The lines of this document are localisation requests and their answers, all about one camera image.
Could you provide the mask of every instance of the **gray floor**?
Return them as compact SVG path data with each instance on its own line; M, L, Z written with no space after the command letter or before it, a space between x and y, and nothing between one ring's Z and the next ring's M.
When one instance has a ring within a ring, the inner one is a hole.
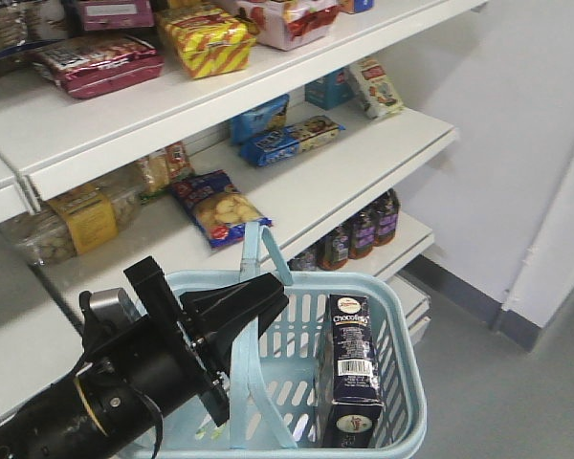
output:
M574 458L574 292L531 353L439 294L431 317L416 347L429 405L416 459Z

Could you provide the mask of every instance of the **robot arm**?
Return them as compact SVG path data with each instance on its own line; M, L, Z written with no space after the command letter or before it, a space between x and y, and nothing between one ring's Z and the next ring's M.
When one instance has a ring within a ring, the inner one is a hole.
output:
M0 459L109 458L199 396L215 423L229 417L224 375L232 342L259 317L260 334L288 303L264 274L179 301L151 257L125 270L146 315L123 289L79 296L83 353L73 369L0 423Z

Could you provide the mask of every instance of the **light blue basket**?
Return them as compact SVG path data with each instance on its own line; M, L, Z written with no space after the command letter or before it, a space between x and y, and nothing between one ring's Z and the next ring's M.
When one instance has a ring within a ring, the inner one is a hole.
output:
M291 273L267 227L248 224L240 271L181 271L166 277L175 296L259 275L260 241L276 264L290 302L257 344L254 321L232 346L231 415L216 427L195 398L169 415L161 459L406 459L419 449L427 407L400 300L359 273ZM367 449L316 448L313 379L325 299L366 295L385 406ZM152 430L120 457L148 459Z

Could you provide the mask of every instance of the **barcode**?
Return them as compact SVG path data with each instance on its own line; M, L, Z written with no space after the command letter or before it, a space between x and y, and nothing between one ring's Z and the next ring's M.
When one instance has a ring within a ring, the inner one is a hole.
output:
M372 377L372 362L360 359L338 361L338 376L368 376Z

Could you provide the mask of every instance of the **basket handle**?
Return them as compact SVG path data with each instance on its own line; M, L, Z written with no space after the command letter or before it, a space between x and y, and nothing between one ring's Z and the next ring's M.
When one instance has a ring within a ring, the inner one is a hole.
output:
M268 249L275 261L278 274L283 283L293 284L293 277L287 263L280 254L276 241L268 227L250 222L245 227L245 241L240 264L240 280L248 280L260 274L260 241ZM232 363L230 370L230 447L245 448L247 434L247 403L249 395L264 420L266 426L275 435L283 448L297 448L293 435L283 422L278 409L266 391L266 383L261 372L258 343L258 319L253 320L238 335L232 344Z
M258 222L249 222L245 226L245 241L240 261L240 280L248 280L261 273L260 252L261 242L264 243L270 258L275 262L278 278L284 285L294 285L294 278L287 262L283 258L270 229Z

